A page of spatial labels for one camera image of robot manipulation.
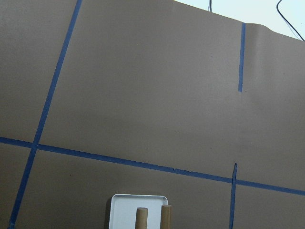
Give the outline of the white rectangular tray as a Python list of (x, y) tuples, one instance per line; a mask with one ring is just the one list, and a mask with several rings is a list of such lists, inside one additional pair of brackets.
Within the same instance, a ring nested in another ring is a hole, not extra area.
[(148, 208), (152, 213), (158, 211), (161, 205), (167, 205), (168, 199), (159, 195), (115, 194), (111, 199), (110, 229), (133, 229), (136, 209)]

